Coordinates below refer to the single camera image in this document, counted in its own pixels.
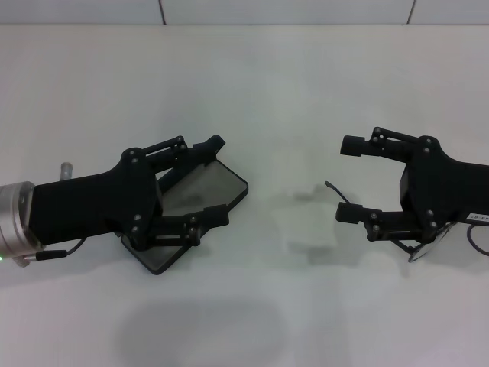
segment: white table surface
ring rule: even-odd
[[[55,181],[63,161],[97,174],[179,134],[220,134],[250,184],[161,276],[114,235],[3,261],[0,365],[486,366],[489,259],[466,226],[409,265],[337,223],[323,182],[400,209],[402,164],[339,154],[377,125],[489,164],[488,42],[484,27],[0,27],[0,184]]]

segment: white label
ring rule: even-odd
[[[467,220],[477,220],[478,222],[489,222],[489,216],[485,216],[483,214],[470,213],[467,217]]]

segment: white wall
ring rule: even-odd
[[[410,24],[489,24],[489,1],[417,0]]]
[[[0,24],[162,24],[158,0],[0,0]]]
[[[413,0],[163,0],[168,24],[406,24]]]

